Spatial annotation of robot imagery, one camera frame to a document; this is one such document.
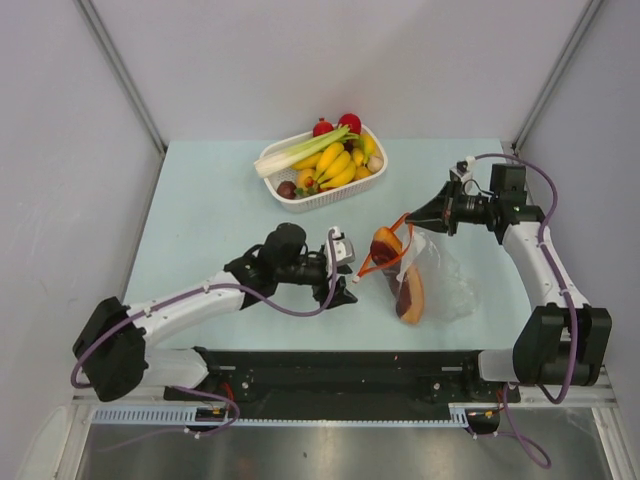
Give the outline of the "clear zip bag red zipper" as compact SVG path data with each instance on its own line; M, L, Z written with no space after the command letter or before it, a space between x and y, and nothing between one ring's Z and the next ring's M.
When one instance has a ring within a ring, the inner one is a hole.
M414 265L422 276L425 309L421 321L431 318L440 322L453 322L470 316L480 304L474 281L464 274L461 264L444 247L437 245L422 230L407 225L407 216L403 214L392 225L382 227L390 228L403 244L403 270L409 265ZM352 277L352 282L357 284L365 277L377 273L384 277L381 269L386 266L388 263L381 267L375 266L371 260L369 246L369 252L360 269ZM395 298L389 286L388 289L394 300L395 311Z

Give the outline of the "green white celery stalk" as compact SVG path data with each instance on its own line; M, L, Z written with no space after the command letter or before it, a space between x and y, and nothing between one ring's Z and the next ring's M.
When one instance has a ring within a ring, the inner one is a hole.
M349 126L342 126L337 130L312 137L303 142L281 148L254 162L256 173L260 178L269 177L281 170L289 168L294 163L312 156L331 144L340 141L350 132Z

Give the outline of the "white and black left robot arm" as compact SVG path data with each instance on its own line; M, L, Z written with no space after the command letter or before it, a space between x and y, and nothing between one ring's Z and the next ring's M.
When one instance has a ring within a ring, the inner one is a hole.
M302 227L282 223L262 243L180 293L129 305L106 298L73 344L71 384L93 390L102 402L139 387L162 387L167 397L210 399L220 390L221 376L206 350L163 349L162 341L256 304L297 318L354 304L346 287L354 259L352 242L339 227L330 228L312 251Z

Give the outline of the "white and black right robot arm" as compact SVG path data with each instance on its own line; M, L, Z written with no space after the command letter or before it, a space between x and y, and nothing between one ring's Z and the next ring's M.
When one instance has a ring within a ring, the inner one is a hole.
M476 157L450 170L450 178L428 203L408 215L407 224L456 234L459 225L483 225L514 263L531 314L509 350L483 350L478 366L463 373L461 388L484 401L498 382L526 386L592 386L599 378L612 328L604 308L591 306L564 268L551 239L550 211L528 203L529 164L495 155L487 192L472 195Z

